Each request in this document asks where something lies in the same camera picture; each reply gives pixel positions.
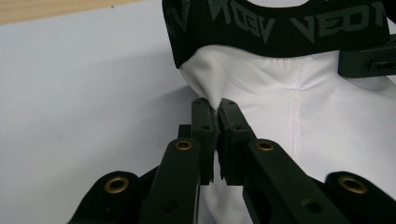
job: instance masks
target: elastic strap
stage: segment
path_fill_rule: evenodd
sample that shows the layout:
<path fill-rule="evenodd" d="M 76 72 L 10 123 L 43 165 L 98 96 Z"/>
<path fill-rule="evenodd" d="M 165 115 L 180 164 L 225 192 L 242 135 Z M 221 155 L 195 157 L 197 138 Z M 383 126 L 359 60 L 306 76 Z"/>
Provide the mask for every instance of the elastic strap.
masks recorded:
<path fill-rule="evenodd" d="M 208 45 L 291 58 L 389 41 L 379 0 L 311 0 L 282 8 L 246 0 L 163 0 L 163 14 L 177 68 Z"/>

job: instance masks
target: screw hole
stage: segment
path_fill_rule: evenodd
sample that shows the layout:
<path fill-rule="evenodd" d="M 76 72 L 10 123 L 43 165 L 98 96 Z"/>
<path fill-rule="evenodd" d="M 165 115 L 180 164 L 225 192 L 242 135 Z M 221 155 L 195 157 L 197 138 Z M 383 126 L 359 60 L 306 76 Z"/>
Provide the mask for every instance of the screw hole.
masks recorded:
<path fill-rule="evenodd" d="M 352 176 L 342 175 L 338 178 L 338 183 L 344 188 L 357 194 L 367 192 L 366 186 Z"/>
<path fill-rule="evenodd" d="M 105 183 L 107 193 L 116 194 L 125 191 L 129 186 L 129 180 L 124 176 L 115 176 Z"/>
<path fill-rule="evenodd" d="M 263 151 L 271 151 L 271 150 L 274 149 L 273 145 L 271 145 L 271 144 L 269 144 L 267 142 L 264 142 L 264 141 L 258 142 L 256 147 L 261 149 L 261 150 L 263 150 Z"/>
<path fill-rule="evenodd" d="M 166 200 L 161 203 L 161 209 L 164 213 L 173 213 L 177 210 L 177 201 L 175 200 Z"/>
<path fill-rule="evenodd" d="M 312 199 L 303 200 L 302 205 L 310 213 L 320 213 L 322 210 L 320 204 L 316 203 Z"/>
<path fill-rule="evenodd" d="M 192 143 L 188 141 L 179 141 L 176 143 L 176 148 L 179 150 L 188 150 L 192 148 Z"/>

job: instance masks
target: wooden edge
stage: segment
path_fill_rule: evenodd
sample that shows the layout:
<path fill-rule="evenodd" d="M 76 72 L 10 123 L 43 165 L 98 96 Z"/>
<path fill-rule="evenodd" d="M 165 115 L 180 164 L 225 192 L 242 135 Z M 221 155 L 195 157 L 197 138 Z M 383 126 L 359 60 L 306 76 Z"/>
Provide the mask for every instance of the wooden edge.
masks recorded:
<path fill-rule="evenodd" d="M 0 0 L 0 24 L 114 7 L 142 0 Z"/>

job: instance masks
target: black clamp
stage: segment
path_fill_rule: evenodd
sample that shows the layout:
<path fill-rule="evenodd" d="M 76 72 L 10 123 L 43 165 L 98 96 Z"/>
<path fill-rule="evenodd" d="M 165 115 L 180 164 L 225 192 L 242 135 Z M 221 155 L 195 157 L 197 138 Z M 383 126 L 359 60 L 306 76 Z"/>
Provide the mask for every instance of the black clamp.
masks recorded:
<path fill-rule="evenodd" d="M 351 78 L 396 75 L 396 35 L 391 35 L 384 45 L 341 50 L 338 74 Z"/>
<path fill-rule="evenodd" d="M 257 139 L 238 105 L 223 99 L 218 116 L 205 99 L 192 102 L 191 125 L 180 125 L 161 162 L 137 177 L 100 178 L 70 220 L 75 223 L 196 223 L 199 189 L 221 176 L 243 186 L 253 223 L 394 223 L 396 202 L 370 181 L 347 172 L 312 179 L 277 143 Z"/>

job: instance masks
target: white fabric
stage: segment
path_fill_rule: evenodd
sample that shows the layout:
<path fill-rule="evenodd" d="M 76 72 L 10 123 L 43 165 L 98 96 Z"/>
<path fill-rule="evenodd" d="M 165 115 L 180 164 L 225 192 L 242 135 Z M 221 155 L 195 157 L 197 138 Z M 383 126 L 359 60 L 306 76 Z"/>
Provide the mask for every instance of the white fabric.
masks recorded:
<path fill-rule="evenodd" d="M 180 72 L 213 107 L 236 101 L 255 134 L 278 142 L 308 175 L 348 171 L 396 198 L 396 86 L 388 77 L 340 77 L 337 65 L 338 51 L 274 59 L 208 46 Z M 219 224 L 251 222 L 241 188 L 217 176 L 203 193 Z"/>

